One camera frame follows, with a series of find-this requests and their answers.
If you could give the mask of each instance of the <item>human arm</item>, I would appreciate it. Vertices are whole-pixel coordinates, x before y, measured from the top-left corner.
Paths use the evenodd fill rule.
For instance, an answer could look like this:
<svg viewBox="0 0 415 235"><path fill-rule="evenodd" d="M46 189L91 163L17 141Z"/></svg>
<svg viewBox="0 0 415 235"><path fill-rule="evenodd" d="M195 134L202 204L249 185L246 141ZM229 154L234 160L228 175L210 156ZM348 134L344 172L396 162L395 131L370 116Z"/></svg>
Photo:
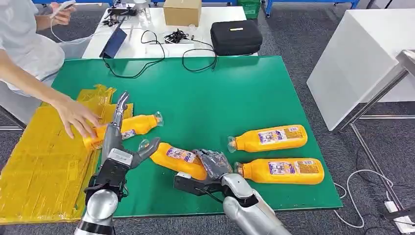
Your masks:
<svg viewBox="0 0 415 235"><path fill-rule="evenodd" d="M82 104L72 100L69 96L45 85L36 77L15 65L3 49L0 49L0 77L26 94L51 104L58 111L65 130L71 138L74 137L70 129L71 124L83 137L96 136L86 120L89 120L94 126L99 126L97 115Z"/></svg>
<svg viewBox="0 0 415 235"><path fill-rule="evenodd" d="M50 7L52 8L53 11L55 11L59 8L59 4L52 2L50 4ZM76 8L71 6L68 9L61 10L52 19L50 18L50 15L35 16L36 30L40 31L40 30L50 28L51 23L52 23L52 26L57 25L57 24L68 25L70 21L70 15L74 11L76 11Z"/></svg>

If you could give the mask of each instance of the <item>phone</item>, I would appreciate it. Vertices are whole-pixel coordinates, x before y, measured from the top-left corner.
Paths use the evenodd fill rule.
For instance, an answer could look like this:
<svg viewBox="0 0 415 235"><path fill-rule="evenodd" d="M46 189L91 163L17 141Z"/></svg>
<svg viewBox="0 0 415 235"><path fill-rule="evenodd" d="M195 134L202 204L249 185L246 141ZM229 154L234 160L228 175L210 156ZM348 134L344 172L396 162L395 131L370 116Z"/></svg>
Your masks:
<svg viewBox="0 0 415 235"><path fill-rule="evenodd" d="M53 13L50 15L50 18L52 19L53 17L56 16L56 14L58 14L60 11L65 10L70 8L71 6L75 5L76 1L75 0L70 0L70 1L66 1L63 4L61 4L59 6L59 8L57 10L54 10Z"/></svg>

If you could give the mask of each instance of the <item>cardboard box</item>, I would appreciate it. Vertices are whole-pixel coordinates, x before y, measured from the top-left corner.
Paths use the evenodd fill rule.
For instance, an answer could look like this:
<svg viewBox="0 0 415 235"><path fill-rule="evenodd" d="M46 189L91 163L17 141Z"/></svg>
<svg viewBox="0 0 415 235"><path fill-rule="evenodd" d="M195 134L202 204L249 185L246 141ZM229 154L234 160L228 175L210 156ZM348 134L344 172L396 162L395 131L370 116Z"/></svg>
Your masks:
<svg viewBox="0 0 415 235"><path fill-rule="evenodd" d="M202 0L166 0L163 5L166 25L199 26Z"/></svg>

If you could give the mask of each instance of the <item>plastic bottle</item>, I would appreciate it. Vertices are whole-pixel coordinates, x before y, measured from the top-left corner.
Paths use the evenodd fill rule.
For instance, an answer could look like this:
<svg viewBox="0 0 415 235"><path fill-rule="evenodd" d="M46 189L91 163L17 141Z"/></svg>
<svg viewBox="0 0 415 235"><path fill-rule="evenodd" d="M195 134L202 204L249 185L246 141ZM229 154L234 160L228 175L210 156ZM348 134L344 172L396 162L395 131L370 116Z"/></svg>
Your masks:
<svg viewBox="0 0 415 235"><path fill-rule="evenodd" d="M135 117L126 118L122 121L121 134L122 139L128 139L136 135L147 134L156 126L163 126L164 121L160 112L153 115L138 115ZM105 138L105 131L107 126L95 128L96 138L84 138L84 145L88 150L99 149L102 147Z"/></svg>
<svg viewBox="0 0 415 235"><path fill-rule="evenodd" d="M228 137L228 150L259 152L285 148L298 148L307 143L307 133L301 125L272 127L247 131L236 138Z"/></svg>
<svg viewBox="0 0 415 235"><path fill-rule="evenodd" d="M151 24L151 13L149 3L146 0L134 0L138 12L138 19L142 29L148 28Z"/></svg>
<svg viewBox="0 0 415 235"><path fill-rule="evenodd" d="M257 183L316 185L324 179L322 163L313 158L256 159L235 163L235 173Z"/></svg>
<svg viewBox="0 0 415 235"><path fill-rule="evenodd" d="M148 141L144 140L141 146L145 146L145 143L148 143ZM207 177L206 170L199 157L192 152L172 147L168 143L160 143L159 148L150 158L158 165L190 174L197 180L204 180Z"/></svg>

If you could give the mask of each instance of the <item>robotic arm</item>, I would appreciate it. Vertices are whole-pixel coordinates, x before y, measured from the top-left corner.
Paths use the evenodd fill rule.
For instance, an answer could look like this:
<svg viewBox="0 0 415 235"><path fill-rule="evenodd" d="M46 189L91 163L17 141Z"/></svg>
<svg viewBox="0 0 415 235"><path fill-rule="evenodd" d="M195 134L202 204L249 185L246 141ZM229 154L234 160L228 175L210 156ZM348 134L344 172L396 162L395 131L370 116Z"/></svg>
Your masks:
<svg viewBox="0 0 415 235"><path fill-rule="evenodd" d="M199 181L179 172L174 187L198 196L221 191L223 211L245 235L291 235L274 210L239 174L234 174L223 153L194 150L207 170L208 179Z"/></svg>
<svg viewBox="0 0 415 235"><path fill-rule="evenodd" d="M121 125L124 110L127 108L128 93L118 100L113 122L106 130L102 147L101 169L91 177L86 193L86 212L75 229L75 235L113 235L113 215L123 197L127 183L126 174L150 157L159 147L160 138L138 152L122 146Z"/></svg>

